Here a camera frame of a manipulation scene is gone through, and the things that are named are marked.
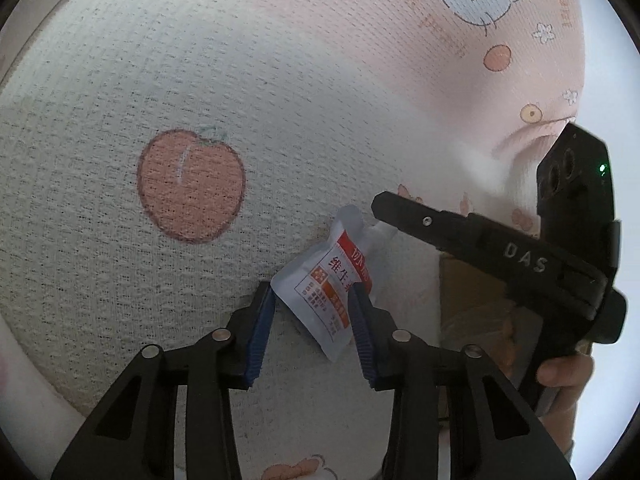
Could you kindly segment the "person's right hand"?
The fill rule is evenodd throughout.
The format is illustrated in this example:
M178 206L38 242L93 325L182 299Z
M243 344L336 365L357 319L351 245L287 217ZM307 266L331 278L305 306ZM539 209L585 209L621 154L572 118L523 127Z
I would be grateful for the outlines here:
M511 379L518 357L513 314L503 322L501 337L502 341L496 344L497 355L494 360L503 374ZM556 390L556 397L548 412L539 420L567 460L570 460L574 448L577 404L594 371L591 352L592 343L581 342L574 354L548 360L537 372L541 385Z

